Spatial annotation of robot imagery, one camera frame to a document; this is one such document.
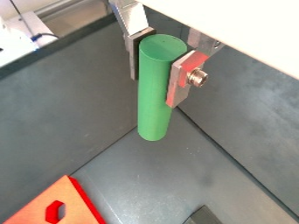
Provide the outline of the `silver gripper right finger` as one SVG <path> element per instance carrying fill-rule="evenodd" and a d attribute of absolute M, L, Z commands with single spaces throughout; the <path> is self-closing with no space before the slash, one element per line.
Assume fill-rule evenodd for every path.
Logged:
<path fill-rule="evenodd" d="M 189 97 L 191 86 L 201 88 L 209 79 L 205 62 L 225 44 L 203 32 L 190 29 L 187 44 L 191 50 L 173 63 L 166 104 L 174 109 Z"/>

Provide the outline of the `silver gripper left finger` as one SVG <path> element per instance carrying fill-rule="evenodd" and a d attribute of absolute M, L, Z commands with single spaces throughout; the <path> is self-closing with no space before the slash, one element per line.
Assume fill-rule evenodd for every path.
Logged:
<path fill-rule="evenodd" d="M 137 81 L 139 77 L 139 43 L 143 38 L 155 34 L 155 29 L 149 25 L 145 6 L 137 0 L 109 0 L 109 3 L 125 33 L 131 79 Z"/>

